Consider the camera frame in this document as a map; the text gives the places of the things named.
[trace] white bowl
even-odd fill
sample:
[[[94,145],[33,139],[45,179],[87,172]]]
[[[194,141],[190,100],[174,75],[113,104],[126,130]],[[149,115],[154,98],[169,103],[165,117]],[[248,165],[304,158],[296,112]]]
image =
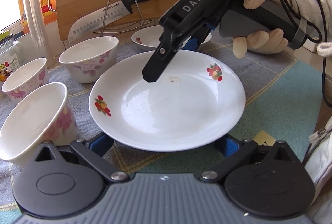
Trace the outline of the white bowl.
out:
[[[42,141],[68,145],[76,135],[67,87],[48,83],[24,98],[5,120],[0,130],[0,158],[24,167]]]
[[[2,85],[2,91],[15,103],[49,83],[46,58],[33,60],[13,72]]]
[[[132,34],[132,41],[136,44],[140,45],[141,49],[144,51],[152,51],[155,50],[159,44],[159,38],[164,32],[164,28],[160,25],[150,26],[143,28],[135,33]],[[182,48],[185,46],[185,44],[188,42],[188,40],[191,38],[188,37],[182,45]],[[207,36],[207,38],[204,40],[202,44],[205,44],[206,42],[210,41],[212,38],[211,33]]]
[[[92,83],[117,62],[119,39],[102,36],[80,42],[59,57],[70,76],[80,83]]]
[[[142,69],[152,53],[120,61],[94,84],[89,110],[102,131],[134,148],[172,152],[211,143],[237,124],[246,98],[228,66],[180,50],[159,80],[147,83]]]

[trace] screw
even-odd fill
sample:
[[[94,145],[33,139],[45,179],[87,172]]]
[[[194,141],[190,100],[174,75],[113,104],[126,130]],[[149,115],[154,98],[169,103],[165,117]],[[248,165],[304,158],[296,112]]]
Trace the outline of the screw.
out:
[[[111,174],[111,179],[113,179],[115,181],[125,181],[125,180],[129,179],[129,175],[123,171],[116,171]]]
[[[214,180],[218,177],[218,174],[213,170],[207,170],[203,172],[201,176],[207,180]]]

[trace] white plate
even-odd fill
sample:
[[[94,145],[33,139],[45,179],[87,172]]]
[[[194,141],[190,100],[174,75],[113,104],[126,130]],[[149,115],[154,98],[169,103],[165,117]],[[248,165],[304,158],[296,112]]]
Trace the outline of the white plate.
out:
[[[143,28],[135,33],[132,34],[132,41],[140,45],[142,50],[144,51],[152,51],[155,50],[156,47],[160,44],[159,38],[164,32],[164,28],[160,25],[150,26]],[[186,41],[183,42],[182,48],[185,46],[185,44],[188,42],[188,40],[191,38],[188,37]],[[205,44],[206,42],[210,41],[212,38],[211,33],[207,36],[207,38],[204,40],[202,44]]]
[[[170,152],[209,144],[237,124],[246,98],[228,66],[180,50],[159,80],[147,83],[142,69],[152,53],[120,61],[93,86],[89,110],[102,131],[134,148]]]

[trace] tablecloth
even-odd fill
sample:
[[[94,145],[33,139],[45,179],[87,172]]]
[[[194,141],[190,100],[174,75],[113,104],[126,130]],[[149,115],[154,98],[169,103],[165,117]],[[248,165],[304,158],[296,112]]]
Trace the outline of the tablecloth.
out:
[[[133,42],[118,47],[118,61],[143,52]],[[246,108],[229,134],[238,139],[253,138],[264,131],[288,142],[300,160],[308,148],[321,104],[321,75],[310,66],[284,53],[260,55],[248,52],[242,59],[232,53],[230,39],[213,32],[212,40],[199,49],[228,65],[240,78],[246,93]],[[101,132],[88,109],[93,84],[71,79],[64,67],[49,72],[50,82],[63,82],[75,113],[80,138],[89,139]],[[14,108],[5,97],[1,101],[0,126]],[[152,153],[114,142],[104,158],[127,172],[193,172],[199,174],[223,159],[213,144],[177,153]],[[0,224],[20,216],[12,186],[20,168],[0,160]]]

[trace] roll of plastic bags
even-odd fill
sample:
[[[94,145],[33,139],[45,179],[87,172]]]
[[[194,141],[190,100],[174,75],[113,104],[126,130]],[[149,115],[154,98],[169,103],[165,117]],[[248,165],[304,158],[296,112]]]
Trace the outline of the roll of plastic bags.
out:
[[[23,5],[33,41],[34,57],[46,58],[47,66],[50,67],[55,64],[55,58],[47,36],[40,0],[23,0]]]

